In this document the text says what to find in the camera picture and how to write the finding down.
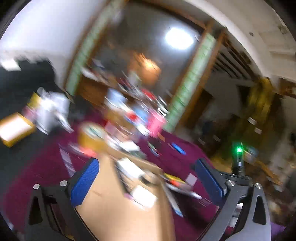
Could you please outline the white power adapter with prongs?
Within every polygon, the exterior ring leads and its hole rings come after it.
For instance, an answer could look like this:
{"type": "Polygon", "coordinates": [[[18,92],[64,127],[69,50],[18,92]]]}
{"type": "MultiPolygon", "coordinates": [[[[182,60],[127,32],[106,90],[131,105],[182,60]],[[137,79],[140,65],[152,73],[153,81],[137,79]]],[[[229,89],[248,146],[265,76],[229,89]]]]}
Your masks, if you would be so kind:
{"type": "Polygon", "coordinates": [[[138,179],[145,174],[134,162],[128,158],[122,158],[116,161],[116,165],[121,172],[129,179],[138,179]]]}

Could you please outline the small white charger block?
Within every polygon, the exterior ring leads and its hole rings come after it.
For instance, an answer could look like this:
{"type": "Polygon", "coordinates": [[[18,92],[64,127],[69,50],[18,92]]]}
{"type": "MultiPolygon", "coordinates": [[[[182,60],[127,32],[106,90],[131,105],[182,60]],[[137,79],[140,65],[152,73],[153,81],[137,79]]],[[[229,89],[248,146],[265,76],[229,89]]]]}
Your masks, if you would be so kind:
{"type": "Polygon", "coordinates": [[[144,187],[137,185],[130,193],[133,200],[145,208],[152,208],[157,197],[144,187]]]}

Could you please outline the purple tablecloth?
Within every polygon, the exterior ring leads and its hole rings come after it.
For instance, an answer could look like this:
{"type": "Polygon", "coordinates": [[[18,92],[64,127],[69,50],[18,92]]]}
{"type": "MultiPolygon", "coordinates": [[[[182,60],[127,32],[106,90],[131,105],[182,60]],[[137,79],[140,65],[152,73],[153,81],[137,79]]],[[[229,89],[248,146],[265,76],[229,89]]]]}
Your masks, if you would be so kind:
{"type": "MultiPolygon", "coordinates": [[[[153,163],[106,147],[98,157],[76,163],[77,171],[66,178],[61,159],[44,153],[36,177],[27,168],[7,190],[5,215],[25,232],[26,240],[175,240],[164,181],[150,186],[130,181],[157,198],[152,207],[142,206],[118,168],[118,161],[125,158],[157,177],[163,172],[153,163]]],[[[220,240],[239,203],[243,207],[229,240],[271,240],[268,205],[259,184],[240,185],[226,179],[204,159],[195,162],[194,170],[219,207],[198,240],[220,240]]]]}

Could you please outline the blue lighter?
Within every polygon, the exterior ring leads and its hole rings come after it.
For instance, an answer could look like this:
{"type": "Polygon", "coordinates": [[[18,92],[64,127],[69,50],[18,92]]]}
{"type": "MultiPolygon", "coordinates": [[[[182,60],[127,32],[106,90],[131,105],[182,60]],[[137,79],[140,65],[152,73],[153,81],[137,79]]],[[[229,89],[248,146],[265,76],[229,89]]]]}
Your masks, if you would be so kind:
{"type": "Polygon", "coordinates": [[[175,149],[178,153],[182,154],[182,155],[186,155],[187,153],[177,144],[175,143],[171,143],[171,146],[173,149],[175,149]]]}

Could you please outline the cardboard tray box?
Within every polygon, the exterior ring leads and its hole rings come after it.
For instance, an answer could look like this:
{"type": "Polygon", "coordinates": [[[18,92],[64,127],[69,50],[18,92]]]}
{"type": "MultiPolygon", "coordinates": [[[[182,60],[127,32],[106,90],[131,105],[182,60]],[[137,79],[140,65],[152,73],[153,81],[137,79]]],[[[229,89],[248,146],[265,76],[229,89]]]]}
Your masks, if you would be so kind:
{"type": "Polygon", "coordinates": [[[117,160],[128,158],[143,170],[161,174],[157,165],[114,149],[97,154],[100,170],[76,210],[98,240],[175,240],[172,210],[161,183],[119,177],[117,160]],[[157,197],[152,208],[135,202],[130,194],[140,185],[157,197]]]}

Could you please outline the yellow packing tape roll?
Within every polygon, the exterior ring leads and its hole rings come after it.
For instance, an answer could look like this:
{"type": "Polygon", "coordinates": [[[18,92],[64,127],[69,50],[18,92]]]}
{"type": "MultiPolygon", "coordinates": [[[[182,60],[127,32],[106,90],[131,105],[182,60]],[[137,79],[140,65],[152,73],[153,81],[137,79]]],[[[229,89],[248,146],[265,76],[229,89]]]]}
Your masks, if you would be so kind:
{"type": "Polygon", "coordinates": [[[106,149],[106,131],[96,123],[85,121],[79,126],[78,144],[82,148],[95,152],[102,152],[106,149]]]}

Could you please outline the pink knitted thermos bottle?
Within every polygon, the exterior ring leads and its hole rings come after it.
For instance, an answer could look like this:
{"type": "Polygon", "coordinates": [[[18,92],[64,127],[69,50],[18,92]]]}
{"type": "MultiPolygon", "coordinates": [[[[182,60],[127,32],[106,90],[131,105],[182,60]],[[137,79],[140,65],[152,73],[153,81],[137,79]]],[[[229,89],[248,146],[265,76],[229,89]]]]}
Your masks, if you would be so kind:
{"type": "Polygon", "coordinates": [[[147,129],[151,137],[156,137],[159,131],[162,129],[163,125],[166,123],[166,118],[159,112],[153,110],[150,113],[147,129]]]}

